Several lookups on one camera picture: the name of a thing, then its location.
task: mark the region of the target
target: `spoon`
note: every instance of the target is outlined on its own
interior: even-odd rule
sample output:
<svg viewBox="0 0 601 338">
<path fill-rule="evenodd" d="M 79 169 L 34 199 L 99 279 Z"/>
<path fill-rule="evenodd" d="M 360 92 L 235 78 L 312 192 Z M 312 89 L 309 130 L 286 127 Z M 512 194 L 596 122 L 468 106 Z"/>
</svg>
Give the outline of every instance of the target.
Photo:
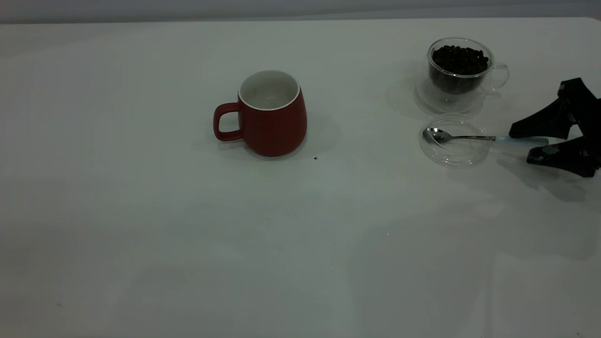
<svg viewBox="0 0 601 338">
<path fill-rule="evenodd" d="M 428 139 L 433 138 L 437 143 L 444 144 L 456 139 L 482 140 L 493 141 L 498 143 L 515 144 L 526 147 L 544 147 L 549 144 L 549 139 L 545 137 L 525 137 L 512 138 L 510 136 L 452 136 L 448 132 L 438 128 L 426 128 L 423 131 L 423 136 Z"/>
</svg>

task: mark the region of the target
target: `red mug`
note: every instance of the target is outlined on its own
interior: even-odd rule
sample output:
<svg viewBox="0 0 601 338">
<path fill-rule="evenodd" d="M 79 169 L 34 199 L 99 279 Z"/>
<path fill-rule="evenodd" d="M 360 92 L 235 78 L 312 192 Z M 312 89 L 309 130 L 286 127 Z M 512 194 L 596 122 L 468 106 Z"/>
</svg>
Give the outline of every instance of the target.
<svg viewBox="0 0 601 338">
<path fill-rule="evenodd" d="M 240 129 L 219 131 L 219 119 L 238 112 Z M 249 76 L 238 89 L 238 102 L 225 103 L 215 110 L 213 132 L 220 141 L 243 139 L 265 156 L 292 152 L 307 133 L 307 111 L 301 85 L 279 70 L 264 70 Z"/>
</svg>

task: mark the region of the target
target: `mug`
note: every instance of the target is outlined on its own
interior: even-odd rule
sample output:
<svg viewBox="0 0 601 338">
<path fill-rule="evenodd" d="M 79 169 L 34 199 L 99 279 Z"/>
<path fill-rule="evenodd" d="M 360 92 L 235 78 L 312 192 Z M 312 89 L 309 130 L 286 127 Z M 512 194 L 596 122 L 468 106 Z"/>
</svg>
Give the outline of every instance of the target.
<svg viewBox="0 0 601 338">
<path fill-rule="evenodd" d="M 481 56 L 488 58 L 488 67 L 473 75 L 449 72 L 433 60 L 434 51 L 444 46 L 482 51 Z M 493 79 L 494 70 L 501 71 L 502 76 Z M 426 53 L 420 72 L 416 83 L 417 93 L 437 112 L 467 112 L 482 102 L 486 94 L 501 88 L 509 79 L 509 68 L 496 62 L 490 49 L 479 42 L 458 37 L 442 38 L 434 42 Z"/>
<path fill-rule="evenodd" d="M 219 131 L 219 119 L 238 112 L 237 131 Z M 307 133 L 307 110 L 301 85 L 279 70 L 249 76 L 238 89 L 238 102 L 215 110 L 213 131 L 220 141 L 243 139 L 255 152 L 280 156 L 296 149 Z"/>
</svg>

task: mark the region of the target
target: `spoon handle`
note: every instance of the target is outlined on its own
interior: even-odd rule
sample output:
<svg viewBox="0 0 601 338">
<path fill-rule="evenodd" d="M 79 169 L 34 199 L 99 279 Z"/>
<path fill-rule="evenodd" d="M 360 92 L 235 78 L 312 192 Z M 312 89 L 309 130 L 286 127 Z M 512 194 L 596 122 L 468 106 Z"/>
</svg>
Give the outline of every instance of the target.
<svg viewBox="0 0 601 338">
<path fill-rule="evenodd" d="M 467 140 L 482 140 L 482 141 L 494 141 L 494 136 L 453 136 L 453 138 L 464 138 Z"/>
<path fill-rule="evenodd" d="M 549 139 L 545 137 L 512 138 L 510 136 L 497 136 L 495 141 L 498 143 L 524 147 L 544 147 L 549 145 Z"/>
</svg>

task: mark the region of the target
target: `white tabletop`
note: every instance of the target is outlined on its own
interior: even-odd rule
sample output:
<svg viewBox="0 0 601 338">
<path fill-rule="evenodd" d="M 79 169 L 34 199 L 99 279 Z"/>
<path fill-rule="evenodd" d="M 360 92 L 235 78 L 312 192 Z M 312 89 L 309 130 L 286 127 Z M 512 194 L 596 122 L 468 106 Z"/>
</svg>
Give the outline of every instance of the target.
<svg viewBox="0 0 601 338">
<path fill-rule="evenodd" d="M 601 96 L 593 19 L 0 26 L 0 336 L 601 336 L 599 177 L 421 153 L 445 36 L 511 69 L 491 134 L 563 80 Z M 212 131 L 262 69 L 305 93 L 282 158 Z"/>
</svg>

